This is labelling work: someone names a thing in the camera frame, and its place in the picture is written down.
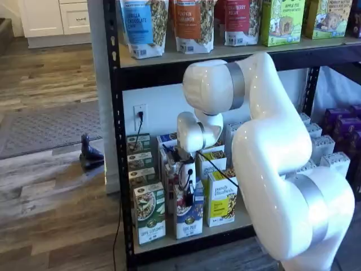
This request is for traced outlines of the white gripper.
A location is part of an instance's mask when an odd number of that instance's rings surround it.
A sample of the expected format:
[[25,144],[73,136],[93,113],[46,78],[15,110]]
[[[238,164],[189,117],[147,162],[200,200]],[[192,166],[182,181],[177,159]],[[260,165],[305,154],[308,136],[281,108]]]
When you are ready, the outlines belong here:
[[192,206],[195,201],[195,162],[183,161],[180,165],[179,187],[185,191],[185,204]]

